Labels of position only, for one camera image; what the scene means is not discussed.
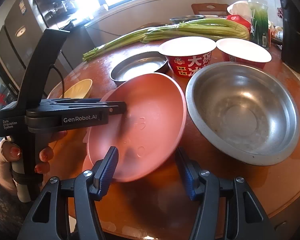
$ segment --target blue gripper pad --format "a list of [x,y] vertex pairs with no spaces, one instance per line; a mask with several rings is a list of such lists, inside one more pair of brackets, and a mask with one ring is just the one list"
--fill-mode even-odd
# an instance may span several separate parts
[[197,167],[195,167],[194,161],[190,160],[189,157],[184,152],[184,150],[181,149],[180,147],[178,147],[175,152],[175,161],[186,194],[189,196],[190,200],[192,201],[199,200],[204,193],[204,189],[202,190],[199,181],[198,173],[200,171],[200,167],[198,163],[196,163]]
[[100,199],[108,193],[118,161],[119,151],[116,147],[111,146],[94,176],[93,184]]

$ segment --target black strap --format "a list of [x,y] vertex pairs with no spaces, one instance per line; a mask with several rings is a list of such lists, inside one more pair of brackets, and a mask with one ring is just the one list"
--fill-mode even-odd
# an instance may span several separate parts
[[43,181],[43,174],[21,174],[11,170],[12,177],[16,183],[22,185],[39,184]]

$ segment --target wooden table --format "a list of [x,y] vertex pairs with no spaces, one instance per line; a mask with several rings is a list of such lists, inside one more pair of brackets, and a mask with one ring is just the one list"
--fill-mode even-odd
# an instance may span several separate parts
[[[156,50],[162,42],[135,43],[91,62],[82,63],[65,78],[66,89],[80,80],[90,78],[93,80],[90,97],[101,98],[116,88],[109,73],[119,62],[141,52]],[[264,70],[277,77],[288,88],[300,114],[300,82],[282,63],[277,48],[271,47],[270,53],[272,61],[266,64]],[[210,63],[220,61],[221,52],[215,49]],[[175,76],[171,70],[167,74],[185,91],[188,79]],[[52,98],[59,97],[60,94],[61,86],[53,92]],[[45,180],[52,176],[60,179],[73,178],[82,172],[86,156],[86,144],[82,142],[85,134],[86,129],[72,130],[64,139],[52,144],[55,157],[50,162],[51,171],[45,175]],[[296,230],[300,224],[300,201],[295,201],[300,196],[300,139],[292,155],[285,161],[268,167],[252,166],[216,149],[201,135],[188,115],[180,146],[202,168],[218,177],[233,179],[238,175],[243,176],[272,218],[274,226],[287,224],[284,221],[291,220],[281,239]],[[292,208],[288,209],[293,202],[298,204],[291,205]],[[96,207],[105,231],[130,238],[185,240],[189,238],[198,203],[191,202],[186,196],[171,157],[142,179],[113,183],[102,201],[96,202]],[[223,232],[222,202],[219,213],[217,236],[221,236]],[[69,214],[75,217],[73,199],[69,200]]]

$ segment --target plastic bottle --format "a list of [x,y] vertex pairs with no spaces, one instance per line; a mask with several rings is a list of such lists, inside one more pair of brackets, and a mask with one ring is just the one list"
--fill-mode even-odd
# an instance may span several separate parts
[[269,49],[268,3],[266,0],[248,0],[251,10],[250,40]]

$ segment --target human hand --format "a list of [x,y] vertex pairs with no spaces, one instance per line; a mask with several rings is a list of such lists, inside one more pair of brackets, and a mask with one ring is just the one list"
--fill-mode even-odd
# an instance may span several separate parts
[[[50,142],[62,139],[67,131],[56,132],[51,136]],[[15,162],[21,158],[22,151],[18,145],[3,139],[0,142],[0,186],[5,188],[10,194],[17,195],[17,188],[13,182],[10,162]],[[53,150],[47,146],[39,153],[42,163],[35,166],[35,172],[45,174],[50,171],[49,160],[53,158]]]

